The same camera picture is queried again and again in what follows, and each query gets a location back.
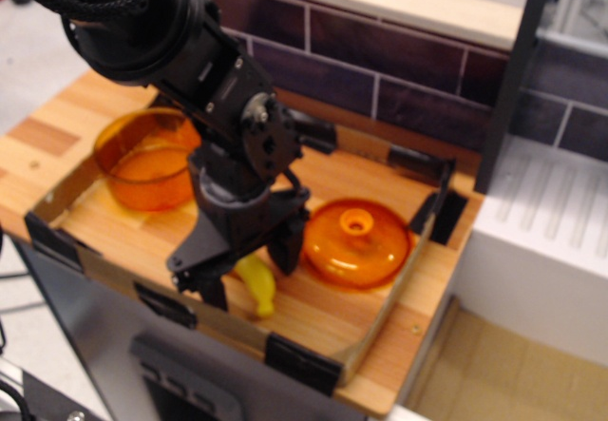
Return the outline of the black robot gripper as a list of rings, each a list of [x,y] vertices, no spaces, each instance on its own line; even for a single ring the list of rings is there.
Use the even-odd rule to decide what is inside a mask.
[[[265,188],[247,201],[203,189],[192,232],[167,259],[177,289],[198,291],[205,304],[227,311],[221,277],[262,247],[282,274],[292,274],[299,262],[309,198],[306,187]]]

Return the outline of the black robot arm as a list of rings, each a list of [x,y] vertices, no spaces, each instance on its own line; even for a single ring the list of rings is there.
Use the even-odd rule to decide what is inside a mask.
[[[70,44],[99,74],[153,86],[202,143],[188,158],[198,221],[169,258],[175,285],[225,309],[222,277],[264,247],[284,273],[299,258],[309,191],[274,191],[301,138],[265,71],[225,33],[212,0],[35,0],[58,13]]]

